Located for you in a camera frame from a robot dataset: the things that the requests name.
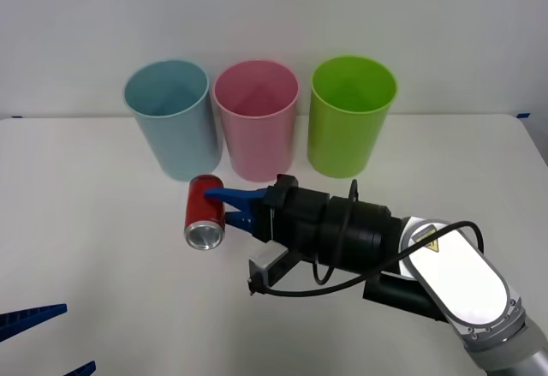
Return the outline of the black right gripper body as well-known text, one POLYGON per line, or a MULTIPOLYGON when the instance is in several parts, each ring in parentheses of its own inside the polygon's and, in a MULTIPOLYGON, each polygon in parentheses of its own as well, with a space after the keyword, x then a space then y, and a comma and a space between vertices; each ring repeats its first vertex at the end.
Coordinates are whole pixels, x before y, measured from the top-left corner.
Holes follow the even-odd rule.
POLYGON ((254 237, 278 242, 307 261, 329 263, 332 240, 325 225, 330 199, 325 192, 300 187, 294 176, 280 174, 254 201, 254 237))

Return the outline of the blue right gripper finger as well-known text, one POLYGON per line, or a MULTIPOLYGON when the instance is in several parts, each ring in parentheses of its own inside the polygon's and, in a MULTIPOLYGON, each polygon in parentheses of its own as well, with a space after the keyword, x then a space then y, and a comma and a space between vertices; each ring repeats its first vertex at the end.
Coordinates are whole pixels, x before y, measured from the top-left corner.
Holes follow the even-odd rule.
POLYGON ((254 217, 250 212, 235 211, 225 213, 225 223, 238 230, 243 230, 248 234, 254 232, 254 217))
POLYGON ((241 190, 233 188, 209 188, 205 191, 204 197, 209 200, 218 200, 241 212, 252 211, 253 203, 262 200, 267 189, 241 190))

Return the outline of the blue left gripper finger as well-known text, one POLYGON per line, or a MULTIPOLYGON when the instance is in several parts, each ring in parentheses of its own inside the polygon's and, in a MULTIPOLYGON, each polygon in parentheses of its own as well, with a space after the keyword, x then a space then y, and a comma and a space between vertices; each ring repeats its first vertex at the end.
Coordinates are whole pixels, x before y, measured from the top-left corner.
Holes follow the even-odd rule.
POLYGON ((96 371, 96 362, 89 361, 88 363, 66 373, 64 376, 92 376, 96 371))
POLYGON ((0 314, 0 341, 16 336, 68 311, 66 304, 33 307, 0 314))

